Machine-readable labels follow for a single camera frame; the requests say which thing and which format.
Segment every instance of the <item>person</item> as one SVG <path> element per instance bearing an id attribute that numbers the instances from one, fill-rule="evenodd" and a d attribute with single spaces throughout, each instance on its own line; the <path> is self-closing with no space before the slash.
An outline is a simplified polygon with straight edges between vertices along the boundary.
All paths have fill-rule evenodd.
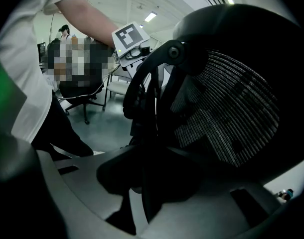
<path id="1" fill-rule="evenodd" d="M 288 190 L 286 190 L 286 192 L 280 193 L 277 197 L 277 200 L 281 204 L 284 204 L 293 197 L 293 193 L 294 193 L 294 191 L 292 189 L 288 189 Z"/>
<path id="2" fill-rule="evenodd" d="M 61 31 L 60 41 L 65 41 L 65 40 L 71 39 L 70 29 L 69 29 L 68 25 L 63 25 L 60 28 L 60 31 Z"/>
<path id="3" fill-rule="evenodd" d="M 41 10 L 47 15 L 60 10 L 80 32 L 114 47 L 111 34 L 117 26 L 87 0 L 21 0 L 0 31 L 0 64 L 26 97 L 11 134 L 52 152 L 53 158 L 58 155 L 53 145 L 74 155 L 93 155 L 72 129 L 40 70 L 33 20 Z"/>

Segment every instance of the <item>black slot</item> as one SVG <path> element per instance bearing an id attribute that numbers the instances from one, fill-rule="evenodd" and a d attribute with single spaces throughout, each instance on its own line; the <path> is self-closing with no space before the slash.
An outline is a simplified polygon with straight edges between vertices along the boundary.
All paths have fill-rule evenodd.
<path id="1" fill-rule="evenodd" d="M 245 189 L 230 192 L 238 207 L 244 214 L 248 224 L 253 228 L 263 222 L 268 214 Z"/>
<path id="2" fill-rule="evenodd" d="M 71 173 L 73 171 L 77 171 L 79 170 L 78 167 L 76 167 L 75 165 L 72 165 L 72 166 L 68 166 L 68 167 L 64 167 L 64 168 L 60 168 L 58 169 L 58 172 L 63 175 L 63 174 L 66 174 L 66 173 Z"/>

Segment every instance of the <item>white shoe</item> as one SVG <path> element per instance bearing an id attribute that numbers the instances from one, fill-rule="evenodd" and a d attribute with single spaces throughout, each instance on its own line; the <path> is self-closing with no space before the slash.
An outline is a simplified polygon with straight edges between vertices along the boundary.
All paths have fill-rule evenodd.
<path id="1" fill-rule="evenodd" d="M 100 155 L 100 154 L 103 154 L 104 152 L 103 151 L 94 151 L 93 150 L 93 155 Z"/>

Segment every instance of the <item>black cap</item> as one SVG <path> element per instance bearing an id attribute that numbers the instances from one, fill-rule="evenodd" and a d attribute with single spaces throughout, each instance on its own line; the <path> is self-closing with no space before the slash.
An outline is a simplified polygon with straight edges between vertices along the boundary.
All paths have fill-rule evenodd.
<path id="1" fill-rule="evenodd" d="M 63 32 L 64 30 L 68 30 L 69 29 L 69 26 L 68 25 L 63 25 L 60 29 L 59 29 L 59 31 L 60 32 Z"/>

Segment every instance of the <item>gray floor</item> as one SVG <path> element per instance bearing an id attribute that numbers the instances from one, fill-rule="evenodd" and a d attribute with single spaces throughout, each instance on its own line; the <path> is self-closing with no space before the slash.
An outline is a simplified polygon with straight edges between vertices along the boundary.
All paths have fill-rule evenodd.
<path id="1" fill-rule="evenodd" d="M 92 101 L 103 104 L 104 97 L 105 89 L 97 94 L 96 100 Z M 105 111 L 102 110 L 101 106 L 87 105 L 89 125 L 84 123 L 82 105 L 69 110 L 68 118 L 73 129 L 94 151 L 107 152 L 129 144 L 132 121 L 123 115 L 123 100 L 124 96 L 118 94 L 112 94 L 110 99 L 108 91 Z M 63 109 L 70 106 L 66 100 L 60 104 Z"/>

